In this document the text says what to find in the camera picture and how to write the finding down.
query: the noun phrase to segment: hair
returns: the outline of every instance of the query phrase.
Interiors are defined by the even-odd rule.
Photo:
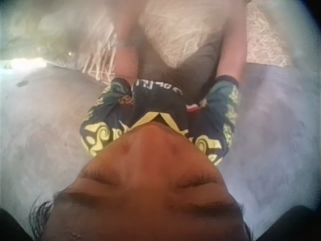
[[[34,238],[34,241],[42,241],[43,234],[45,227],[47,225],[47,222],[50,217],[50,212],[54,206],[54,201],[47,201],[42,203],[39,206],[36,206],[35,203],[33,204],[30,214],[29,214],[29,224],[31,226],[32,235]],[[239,205],[242,213],[244,213],[244,206]],[[253,233],[248,227],[246,223],[245,230],[246,234],[249,238],[249,241],[253,241]]]

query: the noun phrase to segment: forehead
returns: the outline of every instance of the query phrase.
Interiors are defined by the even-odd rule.
[[[46,234],[59,240],[224,240],[233,233],[244,236],[242,230],[241,218],[197,218],[165,206],[132,210],[61,202],[52,210]]]

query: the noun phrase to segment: gray ground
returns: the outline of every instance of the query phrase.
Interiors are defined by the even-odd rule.
[[[256,237],[295,205],[320,196],[319,83],[293,68],[248,64],[235,141],[220,164]],[[1,74],[1,207],[26,229],[37,197],[48,200],[89,160],[78,129],[103,86],[47,68]]]

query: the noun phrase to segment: shirt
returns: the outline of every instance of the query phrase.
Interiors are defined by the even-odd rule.
[[[186,106],[182,91],[171,84],[139,79],[130,88],[125,79],[116,78],[90,108],[80,128],[81,142],[96,156],[123,133],[155,121],[188,138],[218,165],[232,144],[237,81],[218,77],[206,101],[205,107]]]

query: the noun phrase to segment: light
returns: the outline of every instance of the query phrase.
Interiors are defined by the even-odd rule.
[[[11,68],[14,70],[30,70],[33,68],[44,68],[47,63],[42,58],[37,59],[13,59]]]

